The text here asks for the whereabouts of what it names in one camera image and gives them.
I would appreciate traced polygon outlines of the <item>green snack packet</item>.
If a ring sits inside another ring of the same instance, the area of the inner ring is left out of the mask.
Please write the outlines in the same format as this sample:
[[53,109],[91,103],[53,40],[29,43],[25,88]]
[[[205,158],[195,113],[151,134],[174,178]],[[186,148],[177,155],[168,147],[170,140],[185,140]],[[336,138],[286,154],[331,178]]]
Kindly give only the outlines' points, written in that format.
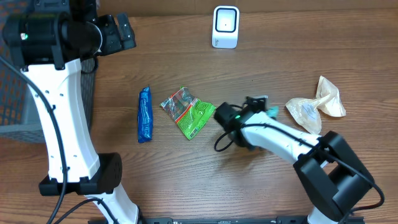
[[193,96],[185,86],[161,102],[160,107],[169,114],[188,140],[199,133],[215,111],[214,105]]

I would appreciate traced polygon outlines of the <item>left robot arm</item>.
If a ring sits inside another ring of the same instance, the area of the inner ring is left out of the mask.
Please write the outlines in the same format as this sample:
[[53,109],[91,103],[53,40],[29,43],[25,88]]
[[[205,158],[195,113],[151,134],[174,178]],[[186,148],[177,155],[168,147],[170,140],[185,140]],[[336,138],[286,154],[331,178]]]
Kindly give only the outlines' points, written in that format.
[[124,190],[121,156],[97,153],[81,96],[81,63],[136,46],[126,14],[97,14],[96,1],[31,1],[2,30],[7,66],[29,86],[44,132],[49,171],[43,196],[74,192],[94,202],[106,223],[137,223],[139,207]]

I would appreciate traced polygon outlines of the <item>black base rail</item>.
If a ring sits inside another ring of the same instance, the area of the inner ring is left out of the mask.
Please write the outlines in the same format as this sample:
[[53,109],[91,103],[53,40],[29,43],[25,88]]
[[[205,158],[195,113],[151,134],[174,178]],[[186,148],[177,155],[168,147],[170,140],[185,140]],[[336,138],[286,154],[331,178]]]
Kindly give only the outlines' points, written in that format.
[[265,219],[182,219],[172,218],[142,218],[138,224],[306,224],[305,216],[284,216]]

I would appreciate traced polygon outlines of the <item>dark grey plastic basket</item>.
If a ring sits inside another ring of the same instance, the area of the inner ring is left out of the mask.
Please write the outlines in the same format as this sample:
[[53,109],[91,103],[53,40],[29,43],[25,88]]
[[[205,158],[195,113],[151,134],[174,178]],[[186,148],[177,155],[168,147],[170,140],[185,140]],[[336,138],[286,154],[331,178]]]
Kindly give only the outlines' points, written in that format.
[[[84,60],[81,67],[81,97],[86,122],[91,124],[95,74],[90,73],[97,61]],[[19,75],[1,64],[1,137],[30,143],[45,141],[32,94]]]

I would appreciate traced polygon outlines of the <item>teal tissue packet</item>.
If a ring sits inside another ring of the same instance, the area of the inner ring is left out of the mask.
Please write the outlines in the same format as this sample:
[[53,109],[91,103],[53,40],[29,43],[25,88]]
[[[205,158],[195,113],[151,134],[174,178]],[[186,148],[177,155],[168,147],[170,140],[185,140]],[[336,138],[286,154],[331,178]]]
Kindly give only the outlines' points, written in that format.
[[266,111],[266,114],[268,115],[268,117],[270,117],[272,119],[277,119],[277,116],[279,114],[279,107],[272,106],[272,107],[268,108],[268,110]]

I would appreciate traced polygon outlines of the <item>blue snack bar wrapper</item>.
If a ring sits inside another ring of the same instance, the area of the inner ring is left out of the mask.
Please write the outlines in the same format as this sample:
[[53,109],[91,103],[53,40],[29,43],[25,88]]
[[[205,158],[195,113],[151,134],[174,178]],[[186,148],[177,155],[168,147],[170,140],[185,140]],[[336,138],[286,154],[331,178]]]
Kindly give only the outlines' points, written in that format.
[[137,113],[137,138],[139,143],[152,140],[153,110],[150,87],[143,88],[139,93],[139,109]]

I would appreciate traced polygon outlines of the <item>white barcode scanner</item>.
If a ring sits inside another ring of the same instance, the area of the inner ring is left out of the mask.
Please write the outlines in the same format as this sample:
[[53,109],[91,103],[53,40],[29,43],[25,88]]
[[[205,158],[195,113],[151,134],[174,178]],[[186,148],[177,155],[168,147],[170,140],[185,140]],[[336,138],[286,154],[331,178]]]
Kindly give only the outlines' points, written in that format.
[[240,11],[236,6],[217,6],[213,12],[211,44],[217,49],[235,49]]

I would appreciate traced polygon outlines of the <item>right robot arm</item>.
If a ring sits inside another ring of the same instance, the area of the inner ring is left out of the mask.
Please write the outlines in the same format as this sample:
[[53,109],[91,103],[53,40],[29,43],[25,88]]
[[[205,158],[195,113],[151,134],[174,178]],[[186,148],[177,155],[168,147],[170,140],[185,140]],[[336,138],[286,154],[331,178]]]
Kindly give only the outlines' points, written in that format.
[[236,145],[266,149],[293,165],[314,206],[309,223],[341,223],[374,183],[359,157],[336,132],[324,136],[305,133],[263,110],[246,106],[238,111],[227,102],[216,109],[215,120]]

